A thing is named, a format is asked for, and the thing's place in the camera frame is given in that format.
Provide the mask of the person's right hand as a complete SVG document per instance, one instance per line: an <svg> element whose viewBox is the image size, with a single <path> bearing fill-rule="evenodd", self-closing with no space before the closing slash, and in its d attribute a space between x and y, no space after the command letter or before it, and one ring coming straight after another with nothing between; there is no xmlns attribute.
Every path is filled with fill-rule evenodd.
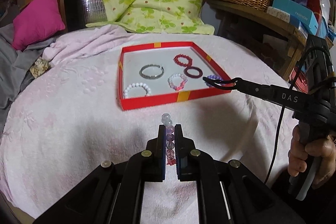
<svg viewBox="0 0 336 224"><path fill-rule="evenodd" d="M288 173L292 177L297 177L300 173L306 171L308 156L320 157L321 165L313 180L313 186L318 188L330 180L335 173L335 144L331 138L332 135L335 135L335 132L331 132L326 139L318 139L307 145L299 142L300 133L299 126L296 125L292 131L288 152Z"/></svg>

